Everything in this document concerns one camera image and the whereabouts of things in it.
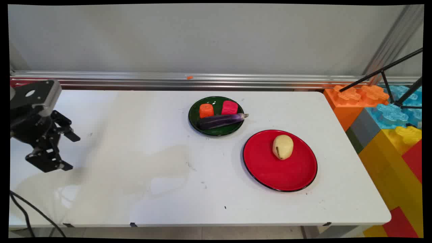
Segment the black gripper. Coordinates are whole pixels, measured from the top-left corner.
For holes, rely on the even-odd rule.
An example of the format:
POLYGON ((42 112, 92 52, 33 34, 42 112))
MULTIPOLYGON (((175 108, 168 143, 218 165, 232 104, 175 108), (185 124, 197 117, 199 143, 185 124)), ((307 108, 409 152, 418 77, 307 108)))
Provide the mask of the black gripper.
POLYGON ((45 173, 74 168, 61 158, 57 145, 57 134, 63 134, 72 142, 81 140, 71 125, 72 121, 57 110, 49 116, 10 114, 12 137, 33 148, 25 160, 45 173))

